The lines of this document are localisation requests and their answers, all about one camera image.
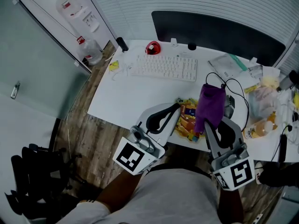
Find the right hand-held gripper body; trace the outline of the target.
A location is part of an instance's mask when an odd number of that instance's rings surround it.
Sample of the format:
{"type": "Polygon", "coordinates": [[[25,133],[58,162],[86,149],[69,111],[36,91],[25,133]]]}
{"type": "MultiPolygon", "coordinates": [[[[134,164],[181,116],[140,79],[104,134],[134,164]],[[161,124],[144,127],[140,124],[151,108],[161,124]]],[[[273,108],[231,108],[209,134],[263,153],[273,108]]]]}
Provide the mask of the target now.
{"type": "Polygon", "coordinates": [[[240,127],[223,117],[218,128],[205,120],[205,138],[211,151],[212,173],[225,190],[236,190],[255,180],[255,166],[249,156],[240,127]]]}

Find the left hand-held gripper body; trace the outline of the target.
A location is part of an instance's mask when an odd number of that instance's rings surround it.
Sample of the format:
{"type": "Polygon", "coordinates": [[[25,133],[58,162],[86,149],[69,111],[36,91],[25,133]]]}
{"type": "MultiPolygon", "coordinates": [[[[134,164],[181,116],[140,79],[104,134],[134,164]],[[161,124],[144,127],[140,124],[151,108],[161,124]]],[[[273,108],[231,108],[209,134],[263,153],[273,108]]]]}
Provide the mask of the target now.
{"type": "Polygon", "coordinates": [[[132,175],[138,175],[160,160],[180,116],[179,103],[165,103],[146,109],[122,137],[113,161],[132,175]]]}

